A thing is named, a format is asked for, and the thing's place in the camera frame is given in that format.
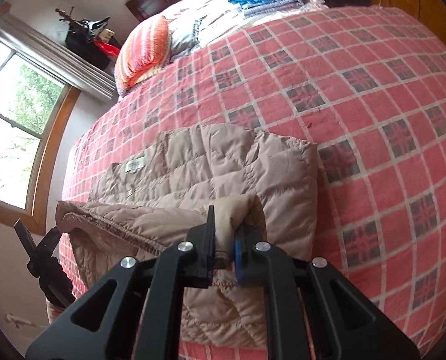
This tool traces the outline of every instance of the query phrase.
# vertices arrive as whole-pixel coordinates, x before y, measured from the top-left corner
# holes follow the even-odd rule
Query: beige quilted jacket
[[[59,203],[56,224],[70,234],[90,287],[122,257],[151,259],[183,240],[214,204],[220,269],[209,289],[186,288],[181,339],[264,347],[263,293],[236,286],[233,231],[246,221],[289,255],[309,259],[316,175],[312,143],[226,124],[193,126],[161,133],[143,152],[113,164],[88,203]]]

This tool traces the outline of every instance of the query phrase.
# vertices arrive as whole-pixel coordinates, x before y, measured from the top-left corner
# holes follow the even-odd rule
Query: paper tag
[[[138,169],[144,168],[146,165],[146,157],[135,158],[134,160],[126,163],[125,173],[136,173]]]

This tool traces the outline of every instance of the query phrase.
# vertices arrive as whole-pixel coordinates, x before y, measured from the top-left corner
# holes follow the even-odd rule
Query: metal bolt
[[[190,241],[182,241],[178,244],[179,251],[190,251],[193,249],[193,244]]]
[[[265,242],[265,241],[260,241],[257,242],[255,245],[255,249],[258,251],[269,251],[269,249],[271,248],[271,244]]]
[[[121,260],[120,265],[126,269],[133,268],[136,265],[136,259],[131,256],[125,257]]]
[[[326,259],[323,257],[315,257],[312,263],[316,268],[324,268],[328,265],[328,261],[326,261]]]

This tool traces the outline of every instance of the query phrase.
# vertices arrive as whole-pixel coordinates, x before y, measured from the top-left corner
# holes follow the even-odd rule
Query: orange striped pillow
[[[152,16],[138,24],[121,48],[114,66],[117,84],[123,90],[161,62],[166,54],[168,21],[163,15]]]

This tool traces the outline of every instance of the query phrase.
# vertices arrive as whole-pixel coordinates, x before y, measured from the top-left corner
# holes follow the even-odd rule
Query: red cloth
[[[115,58],[120,54],[118,47],[114,47],[108,43],[101,42],[99,39],[93,39],[93,43],[104,52],[107,56],[113,56]]]
[[[216,122],[318,143],[313,255],[425,354],[446,329],[445,46],[396,8],[335,8],[236,33],[176,60],[102,116],[72,149],[63,198],[85,202],[111,163],[160,131]],[[80,296],[66,236],[60,251]],[[266,353],[184,343],[180,356]]]

